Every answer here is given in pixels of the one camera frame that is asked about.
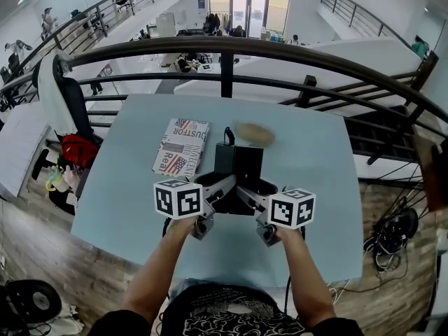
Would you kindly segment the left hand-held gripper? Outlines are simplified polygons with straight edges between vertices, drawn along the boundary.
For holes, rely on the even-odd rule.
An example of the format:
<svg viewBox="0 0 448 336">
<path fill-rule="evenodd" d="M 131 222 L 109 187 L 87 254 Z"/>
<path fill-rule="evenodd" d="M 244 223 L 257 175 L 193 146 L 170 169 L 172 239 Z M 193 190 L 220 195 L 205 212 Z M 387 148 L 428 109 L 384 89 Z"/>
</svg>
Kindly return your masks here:
<svg viewBox="0 0 448 336">
<path fill-rule="evenodd" d="M 213 203 L 223 199 L 237 185 L 232 174 L 210 186 L 169 179 L 153 184 L 155 211 L 170 220 L 196 216 L 192 236 L 202 240 L 214 225 Z"/>
</svg>

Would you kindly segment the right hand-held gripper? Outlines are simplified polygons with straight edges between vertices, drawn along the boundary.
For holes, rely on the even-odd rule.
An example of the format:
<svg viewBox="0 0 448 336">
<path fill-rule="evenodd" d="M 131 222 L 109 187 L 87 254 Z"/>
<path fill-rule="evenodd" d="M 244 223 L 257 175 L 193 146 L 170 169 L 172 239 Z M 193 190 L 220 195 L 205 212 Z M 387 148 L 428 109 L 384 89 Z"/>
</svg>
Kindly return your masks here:
<svg viewBox="0 0 448 336">
<path fill-rule="evenodd" d="M 268 247 L 279 242 L 278 227 L 298 230 L 303 234 L 305 225 L 314 220 L 316 194 L 312 192 L 295 188 L 263 196 L 237 186 L 236 194 L 254 210 L 257 233 Z"/>
</svg>

